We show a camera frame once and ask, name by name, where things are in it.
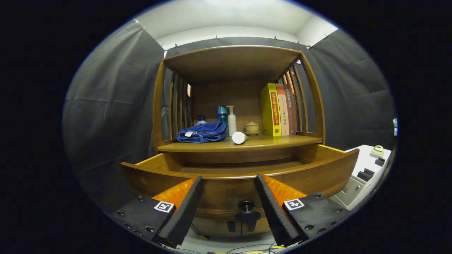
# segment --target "white ceiling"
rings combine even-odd
[[[135,17],[156,40],[198,28],[244,26],[297,35],[313,14],[285,0],[173,0]]]

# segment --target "red book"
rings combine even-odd
[[[295,111],[296,102],[289,84],[284,84],[284,92],[287,98],[287,114],[289,117],[289,135],[297,134],[297,112]]]

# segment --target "yellow book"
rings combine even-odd
[[[276,84],[268,83],[260,91],[262,123],[265,135],[281,136],[281,122]]]

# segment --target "screw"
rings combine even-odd
[[[155,231],[155,229],[153,227],[150,227],[150,226],[145,226],[145,229],[147,231],[149,231],[149,232],[154,232]]]

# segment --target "blue towel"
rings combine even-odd
[[[183,129],[177,133],[177,140],[186,143],[207,143],[222,141],[226,137],[227,125],[222,122],[208,122]]]

